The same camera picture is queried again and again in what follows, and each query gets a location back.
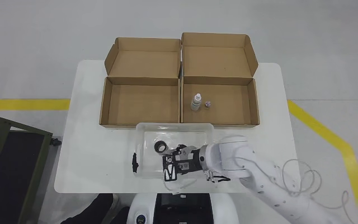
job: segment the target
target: open cardboard box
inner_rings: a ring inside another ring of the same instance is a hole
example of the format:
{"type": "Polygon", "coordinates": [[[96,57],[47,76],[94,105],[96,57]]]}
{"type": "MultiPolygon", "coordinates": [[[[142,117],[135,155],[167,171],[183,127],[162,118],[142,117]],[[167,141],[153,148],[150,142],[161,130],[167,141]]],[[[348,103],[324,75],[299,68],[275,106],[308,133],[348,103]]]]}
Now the open cardboard box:
{"type": "Polygon", "coordinates": [[[182,48],[181,122],[260,124],[253,79],[258,63],[247,35],[183,33],[182,48]],[[192,111],[197,93],[202,105],[192,111]]]}
{"type": "Polygon", "coordinates": [[[105,60],[100,124],[180,122],[179,39],[117,38],[105,60]]]}

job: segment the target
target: robotic arm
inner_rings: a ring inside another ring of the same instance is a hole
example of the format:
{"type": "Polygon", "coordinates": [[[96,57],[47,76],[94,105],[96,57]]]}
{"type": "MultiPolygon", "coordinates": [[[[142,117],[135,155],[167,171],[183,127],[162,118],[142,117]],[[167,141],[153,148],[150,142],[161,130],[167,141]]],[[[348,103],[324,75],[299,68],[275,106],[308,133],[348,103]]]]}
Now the robotic arm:
{"type": "Polygon", "coordinates": [[[226,137],[199,149],[181,145],[172,154],[163,156],[163,167],[165,181],[197,170],[203,170],[211,181],[218,177],[215,174],[226,180],[238,179],[290,223],[343,223],[310,195],[298,193],[300,183],[286,173],[282,176],[279,166],[257,157],[244,136],[226,137]]]}

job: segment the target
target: gray floor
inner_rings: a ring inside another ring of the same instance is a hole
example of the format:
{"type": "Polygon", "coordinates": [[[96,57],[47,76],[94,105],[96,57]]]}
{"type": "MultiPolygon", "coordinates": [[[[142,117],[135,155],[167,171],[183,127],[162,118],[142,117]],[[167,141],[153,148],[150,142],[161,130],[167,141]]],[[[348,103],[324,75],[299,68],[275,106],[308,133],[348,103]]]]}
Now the gray floor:
{"type": "MultiPolygon", "coordinates": [[[[84,59],[104,59],[118,36],[248,34],[259,62],[281,66],[287,99],[342,137],[358,155],[357,12],[357,0],[2,1],[0,98],[70,98],[77,64],[84,59]]],[[[0,116],[62,136],[67,112],[2,110],[0,116]]],[[[336,206],[342,191],[348,190],[347,209],[358,223],[339,151],[296,117],[291,116],[291,123],[299,159],[322,174],[317,200],[336,206]]],[[[40,194],[45,196],[42,223],[58,223],[94,198],[56,193],[55,169],[49,165],[45,170],[52,175],[40,194]]],[[[286,223],[270,208],[258,211],[266,215],[265,220],[252,221],[245,211],[255,209],[250,201],[256,199],[232,196],[241,223],[286,223]]],[[[344,216],[342,210],[334,212],[344,216]]]]}

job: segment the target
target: black panel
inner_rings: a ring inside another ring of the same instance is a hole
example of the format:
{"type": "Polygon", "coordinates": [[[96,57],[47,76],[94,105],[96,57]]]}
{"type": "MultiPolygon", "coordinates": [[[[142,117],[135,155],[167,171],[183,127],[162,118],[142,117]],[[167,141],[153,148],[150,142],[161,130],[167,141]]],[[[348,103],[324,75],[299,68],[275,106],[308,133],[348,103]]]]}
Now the black panel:
{"type": "Polygon", "coordinates": [[[17,223],[44,136],[9,132],[0,153],[0,223],[17,223]]]}
{"type": "Polygon", "coordinates": [[[154,224],[213,224],[210,194],[157,194],[154,224]]]}

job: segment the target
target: yellow tape stripe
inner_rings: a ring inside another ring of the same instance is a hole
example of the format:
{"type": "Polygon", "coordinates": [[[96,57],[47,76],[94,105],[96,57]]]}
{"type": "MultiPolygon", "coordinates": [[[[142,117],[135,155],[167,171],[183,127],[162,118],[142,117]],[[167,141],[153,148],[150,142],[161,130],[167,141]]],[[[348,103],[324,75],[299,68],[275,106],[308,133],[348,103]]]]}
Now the yellow tape stripe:
{"type": "Polygon", "coordinates": [[[0,110],[68,110],[70,99],[0,99],[0,110]]]}
{"type": "Polygon", "coordinates": [[[355,196],[355,201],[358,204],[358,164],[354,155],[353,148],[345,142],[341,137],[334,134],[331,130],[326,128],[321,122],[309,115],[302,108],[297,106],[291,100],[288,100],[290,113],[298,118],[301,122],[307,125],[310,129],[319,134],[323,139],[336,147],[342,154],[343,161],[346,166],[349,180],[351,182],[352,191],[355,196]]]}

